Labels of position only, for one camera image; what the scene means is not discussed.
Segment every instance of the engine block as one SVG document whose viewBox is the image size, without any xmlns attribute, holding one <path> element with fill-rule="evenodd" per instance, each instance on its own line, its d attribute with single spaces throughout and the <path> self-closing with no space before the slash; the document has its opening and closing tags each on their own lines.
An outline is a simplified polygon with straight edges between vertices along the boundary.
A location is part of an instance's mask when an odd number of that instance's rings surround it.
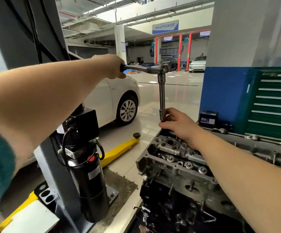
<svg viewBox="0 0 281 233">
<path fill-rule="evenodd" d="M 228 143 L 281 168 L 281 142 L 212 129 Z M 161 130 L 136 160 L 146 227 L 160 232 L 212 232 L 217 221 L 245 221 L 221 189 L 199 151 L 174 132 Z"/>
</svg>

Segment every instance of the gray lift post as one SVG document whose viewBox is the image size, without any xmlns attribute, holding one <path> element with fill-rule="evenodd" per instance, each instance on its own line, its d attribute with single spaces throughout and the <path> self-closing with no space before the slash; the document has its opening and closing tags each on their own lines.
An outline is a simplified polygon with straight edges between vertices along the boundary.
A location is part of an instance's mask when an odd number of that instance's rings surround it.
<svg viewBox="0 0 281 233">
<path fill-rule="evenodd" d="M 10 0 L 16 11 L 21 16 L 31 31 L 28 15 L 23 0 Z M 39 0 L 29 0 L 36 21 L 36 29 L 40 42 L 59 61 L 65 60 L 61 47 L 56 41 L 50 26 L 42 11 Z M 66 44 L 61 29 L 55 0 L 43 0 L 46 12 L 52 23 L 62 46 Z M 51 60 L 42 53 L 43 63 Z M 14 14 L 7 6 L 5 0 L 0 0 L 0 72 L 13 68 L 36 65 L 38 58 L 34 43 L 25 35 L 18 24 Z M 47 138 L 34 151 L 35 157 L 40 165 L 42 173 L 47 181 L 51 193 L 57 203 L 56 215 L 60 219 L 67 220 L 64 232 L 87 232 L 92 223 L 86 221 L 80 211 L 78 192 L 70 176 L 70 173 L 57 160 L 51 140 Z M 107 187 L 111 200 L 115 199 L 118 192 Z"/>
</svg>

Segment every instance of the red post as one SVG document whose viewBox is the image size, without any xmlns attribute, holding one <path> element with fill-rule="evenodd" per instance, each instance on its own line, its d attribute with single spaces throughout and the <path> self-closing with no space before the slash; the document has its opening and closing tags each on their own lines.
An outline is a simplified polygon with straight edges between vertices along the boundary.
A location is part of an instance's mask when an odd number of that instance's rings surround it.
<svg viewBox="0 0 281 233">
<path fill-rule="evenodd" d="M 187 56 L 186 71 L 189 69 L 190 49 L 191 49 L 191 39 L 192 39 L 192 34 L 193 34 L 193 32 L 189 33 L 188 56 Z"/>
<path fill-rule="evenodd" d="M 177 71 L 180 71 L 180 56 L 181 56 L 181 41 L 182 41 L 182 34 L 179 34 L 179 46 L 178 46 L 178 65 L 177 65 Z"/>
<path fill-rule="evenodd" d="M 158 38 L 154 40 L 154 63 L 156 64 L 158 62 Z"/>
</svg>

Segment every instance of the metal tool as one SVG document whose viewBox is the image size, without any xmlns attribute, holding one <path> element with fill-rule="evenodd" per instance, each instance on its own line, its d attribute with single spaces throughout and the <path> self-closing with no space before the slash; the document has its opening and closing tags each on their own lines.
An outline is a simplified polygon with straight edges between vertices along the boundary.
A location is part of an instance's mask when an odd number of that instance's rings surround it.
<svg viewBox="0 0 281 233">
<path fill-rule="evenodd" d="M 140 70 L 146 72 L 147 74 L 157 74 L 158 83 L 159 83 L 159 94 L 160 94 L 160 120 L 164 122 L 166 120 L 166 111 L 165 111 L 165 74 L 169 71 L 168 65 L 158 65 L 158 66 L 136 66 L 136 65 L 121 65 L 120 71 L 124 70 Z"/>
</svg>

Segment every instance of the shiny tiled floor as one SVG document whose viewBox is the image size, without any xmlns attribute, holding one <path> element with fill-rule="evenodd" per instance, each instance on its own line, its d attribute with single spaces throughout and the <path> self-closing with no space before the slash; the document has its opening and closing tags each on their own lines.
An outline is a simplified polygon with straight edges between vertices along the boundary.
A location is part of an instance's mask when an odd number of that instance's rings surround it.
<svg viewBox="0 0 281 233">
<path fill-rule="evenodd" d="M 100 141 L 105 152 L 108 152 L 121 143 L 130 140 L 133 133 L 141 133 L 141 140 L 133 148 L 108 165 L 110 170 L 135 182 L 139 188 L 130 196 L 106 230 L 106 233 L 123 232 L 135 212 L 132 206 L 140 204 L 139 191 L 142 176 L 138 175 L 135 160 L 160 130 L 158 126 L 160 105 L 157 76 L 146 73 L 129 74 L 129 76 L 135 78 L 139 84 L 141 102 L 138 114 L 135 120 L 127 126 L 117 127 L 114 123 L 110 123 L 102 127 L 100 129 Z M 179 109 L 192 119 L 197 120 L 202 84 L 203 74 L 201 73 L 167 73 L 165 85 L 166 107 Z M 0 206 L 4 217 L 13 212 L 27 198 L 28 194 L 43 181 L 42 173 L 36 165 L 35 162 L 21 169 L 14 178 Z"/>
</svg>

